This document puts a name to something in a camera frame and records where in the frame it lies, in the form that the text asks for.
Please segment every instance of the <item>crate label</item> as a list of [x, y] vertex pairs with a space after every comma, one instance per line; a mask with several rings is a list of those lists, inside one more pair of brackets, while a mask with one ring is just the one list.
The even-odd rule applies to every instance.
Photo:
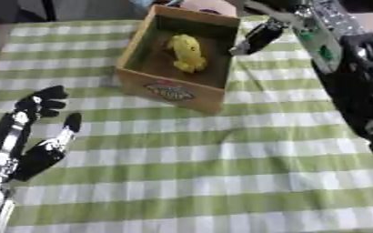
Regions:
[[169, 81], [158, 81], [153, 84], [144, 85], [144, 87], [167, 101], [182, 101], [195, 98], [194, 95], [182, 86]]

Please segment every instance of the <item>yellow toy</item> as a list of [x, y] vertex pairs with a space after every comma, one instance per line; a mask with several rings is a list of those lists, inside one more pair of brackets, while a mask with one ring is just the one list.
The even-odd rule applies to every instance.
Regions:
[[174, 49], [177, 61], [174, 66], [178, 69], [194, 73], [207, 66], [207, 60], [201, 56], [200, 45], [197, 40], [189, 35], [174, 35], [167, 45], [168, 49]]

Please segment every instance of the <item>tablecloth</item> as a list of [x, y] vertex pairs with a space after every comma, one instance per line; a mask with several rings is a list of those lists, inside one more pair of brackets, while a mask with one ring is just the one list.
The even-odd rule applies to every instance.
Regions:
[[[258, 24], [245, 18], [238, 39]], [[206, 116], [126, 96], [114, 65], [137, 21], [19, 25], [0, 55], [0, 116], [66, 87], [84, 124], [68, 156], [17, 187], [8, 233], [316, 232], [373, 228], [373, 155], [291, 32], [234, 58], [223, 110]]]

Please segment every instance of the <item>wooden crate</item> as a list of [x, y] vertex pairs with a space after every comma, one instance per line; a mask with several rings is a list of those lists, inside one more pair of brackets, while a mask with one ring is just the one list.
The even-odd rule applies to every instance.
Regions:
[[[215, 114], [221, 109], [239, 19], [155, 5], [117, 63], [117, 77], [130, 95]], [[184, 73], [165, 50], [173, 35], [187, 34], [201, 45], [208, 65]]]

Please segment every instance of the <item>robotic hand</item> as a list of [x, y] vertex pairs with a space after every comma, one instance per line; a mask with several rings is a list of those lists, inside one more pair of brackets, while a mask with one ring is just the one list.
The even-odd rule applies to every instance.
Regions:
[[337, 0], [249, 0], [245, 8], [270, 18], [233, 47], [232, 55], [255, 53], [291, 26], [333, 103], [373, 151], [373, 33]]
[[66, 99], [62, 86], [53, 86], [16, 102], [15, 109], [0, 121], [0, 232], [14, 208], [13, 189], [9, 181], [27, 181], [45, 171], [65, 157], [66, 146], [75, 139], [80, 129], [81, 115], [70, 115], [61, 133], [41, 141], [23, 154], [31, 126], [41, 117], [57, 117], [65, 107], [60, 100]]

